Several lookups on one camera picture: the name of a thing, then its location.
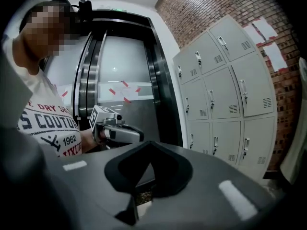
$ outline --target white locker cabinet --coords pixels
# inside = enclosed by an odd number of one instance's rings
[[[235,165],[240,146],[241,122],[213,123],[212,155]]]
[[[179,52],[173,60],[181,84],[200,76],[199,64],[195,52],[190,47]]]
[[[222,47],[229,61],[255,51],[252,43],[242,32],[242,28],[231,18],[221,20],[210,29],[210,32]]]
[[[274,117],[244,121],[240,166],[264,166],[272,145]]]
[[[211,154],[210,150],[210,123],[190,122],[188,146],[193,151]]]
[[[204,33],[190,46],[199,56],[201,73],[205,74],[226,64],[223,55],[208,33]]]
[[[273,112],[271,79],[260,57],[249,56],[232,67],[241,91],[244,116]]]
[[[204,77],[212,119],[240,117],[236,88],[229,68]]]
[[[208,119],[207,102],[202,79],[185,83],[183,103],[188,120]]]

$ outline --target man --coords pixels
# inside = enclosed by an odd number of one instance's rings
[[[55,55],[71,37],[75,13],[62,0],[42,2],[25,15],[20,34],[3,44],[6,57],[33,92],[18,129],[49,144],[58,156],[77,155],[97,146],[90,129],[79,131],[56,88],[39,68],[39,61]]]

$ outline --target white t-shirt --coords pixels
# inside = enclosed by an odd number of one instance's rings
[[[33,95],[21,115],[17,129],[33,136],[39,143],[49,144],[59,157],[82,153],[80,131],[56,88],[44,72],[37,75],[16,65],[12,54],[12,39],[3,44],[9,63]]]

